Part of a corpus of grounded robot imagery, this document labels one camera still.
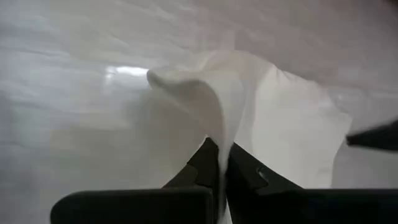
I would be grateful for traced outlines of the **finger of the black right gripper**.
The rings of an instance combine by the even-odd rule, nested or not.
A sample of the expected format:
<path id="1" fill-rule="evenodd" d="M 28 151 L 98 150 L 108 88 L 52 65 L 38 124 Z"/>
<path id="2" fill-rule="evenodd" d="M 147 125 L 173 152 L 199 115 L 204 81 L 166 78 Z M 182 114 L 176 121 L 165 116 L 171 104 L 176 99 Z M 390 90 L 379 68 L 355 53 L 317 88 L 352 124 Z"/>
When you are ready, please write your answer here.
<path id="1" fill-rule="evenodd" d="M 397 120 L 346 136 L 349 146 L 397 152 Z"/>

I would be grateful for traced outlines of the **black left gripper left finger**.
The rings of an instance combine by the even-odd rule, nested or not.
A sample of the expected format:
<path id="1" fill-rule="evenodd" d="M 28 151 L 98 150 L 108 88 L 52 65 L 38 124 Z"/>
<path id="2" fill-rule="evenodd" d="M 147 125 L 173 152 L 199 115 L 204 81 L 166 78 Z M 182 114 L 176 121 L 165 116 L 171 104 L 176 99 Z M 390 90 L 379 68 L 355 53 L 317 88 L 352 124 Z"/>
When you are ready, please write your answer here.
<path id="1" fill-rule="evenodd" d="M 159 189 L 75 192 L 51 209 L 55 224 L 216 223 L 218 146 L 206 138 L 183 169 Z"/>

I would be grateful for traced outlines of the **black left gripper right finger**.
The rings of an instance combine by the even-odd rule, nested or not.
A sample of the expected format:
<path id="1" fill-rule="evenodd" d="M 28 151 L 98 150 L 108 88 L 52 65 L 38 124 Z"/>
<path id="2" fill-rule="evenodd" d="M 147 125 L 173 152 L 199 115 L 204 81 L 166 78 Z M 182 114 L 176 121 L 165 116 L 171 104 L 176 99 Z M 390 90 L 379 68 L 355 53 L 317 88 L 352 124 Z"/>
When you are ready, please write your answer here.
<path id="1" fill-rule="evenodd" d="M 396 189 L 305 189 L 237 144 L 226 196 L 233 223 L 397 223 Z"/>

